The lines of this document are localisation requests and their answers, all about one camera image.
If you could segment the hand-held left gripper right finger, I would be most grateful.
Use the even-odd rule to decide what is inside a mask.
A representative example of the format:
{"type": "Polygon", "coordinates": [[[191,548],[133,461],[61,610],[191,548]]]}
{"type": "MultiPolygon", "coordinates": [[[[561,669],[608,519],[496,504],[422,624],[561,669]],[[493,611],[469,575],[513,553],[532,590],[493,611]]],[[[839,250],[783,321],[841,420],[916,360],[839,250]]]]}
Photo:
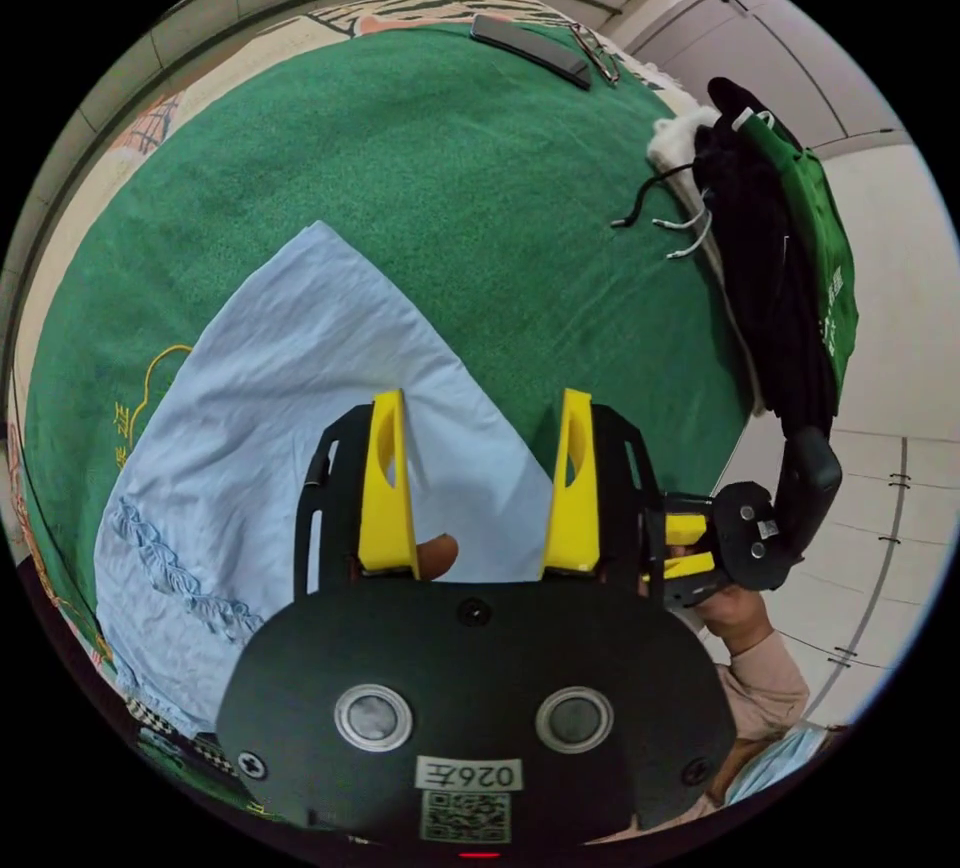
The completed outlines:
{"type": "Polygon", "coordinates": [[[542,575],[590,576],[600,561],[598,470],[592,397],[563,394],[542,575]]]}

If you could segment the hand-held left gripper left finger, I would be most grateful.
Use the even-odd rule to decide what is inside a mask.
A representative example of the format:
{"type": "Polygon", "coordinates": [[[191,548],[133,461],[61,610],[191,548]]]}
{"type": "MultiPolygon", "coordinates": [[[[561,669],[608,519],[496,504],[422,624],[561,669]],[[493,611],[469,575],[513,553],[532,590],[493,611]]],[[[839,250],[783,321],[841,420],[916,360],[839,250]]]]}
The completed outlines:
{"type": "Polygon", "coordinates": [[[400,390],[381,393],[373,400],[357,557],[369,576],[420,575],[400,390]]]}

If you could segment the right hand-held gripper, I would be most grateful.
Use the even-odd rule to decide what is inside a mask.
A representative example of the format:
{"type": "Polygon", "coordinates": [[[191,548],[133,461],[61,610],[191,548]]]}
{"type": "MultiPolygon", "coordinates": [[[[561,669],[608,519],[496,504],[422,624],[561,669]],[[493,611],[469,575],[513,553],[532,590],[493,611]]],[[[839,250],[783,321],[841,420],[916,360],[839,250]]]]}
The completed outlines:
{"type": "Polygon", "coordinates": [[[654,603],[693,608],[730,585],[774,590],[793,563],[786,525],[762,486],[737,482],[707,497],[642,483],[641,579],[654,603]]]}

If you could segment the person's left hand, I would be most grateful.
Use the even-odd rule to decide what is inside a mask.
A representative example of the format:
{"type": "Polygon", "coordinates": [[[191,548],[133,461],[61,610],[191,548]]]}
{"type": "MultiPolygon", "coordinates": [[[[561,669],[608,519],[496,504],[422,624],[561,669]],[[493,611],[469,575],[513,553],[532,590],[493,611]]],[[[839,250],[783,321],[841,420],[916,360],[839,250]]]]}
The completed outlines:
{"type": "Polygon", "coordinates": [[[441,534],[416,547],[418,575],[421,580],[433,581],[445,575],[455,564],[459,546],[449,534],[441,534]]]}

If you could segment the person's right hand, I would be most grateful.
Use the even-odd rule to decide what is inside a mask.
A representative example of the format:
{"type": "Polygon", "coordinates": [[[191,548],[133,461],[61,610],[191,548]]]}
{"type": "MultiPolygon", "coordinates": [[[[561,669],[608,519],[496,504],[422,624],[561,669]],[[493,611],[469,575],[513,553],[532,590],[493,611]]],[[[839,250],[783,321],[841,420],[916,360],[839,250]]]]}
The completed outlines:
{"type": "Polygon", "coordinates": [[[761,593],[738,585],[722,588],[694,611],[732,657],[755,648],[774,633],[761,593]]]}

